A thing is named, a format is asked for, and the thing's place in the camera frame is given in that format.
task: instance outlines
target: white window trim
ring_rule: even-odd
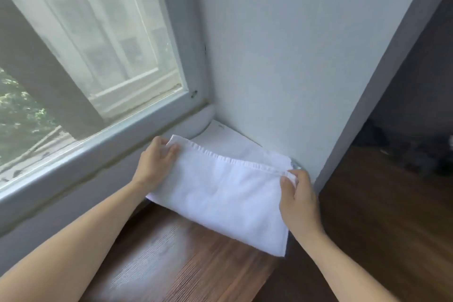
[[[121,160],[169,125],[207,105],[205,44],[196,0],[165,1],[164,19],[183,69],[183,88],[82,141],[65,155],[0,189],[0,236],[23,219],[73,191],[99,170]]]

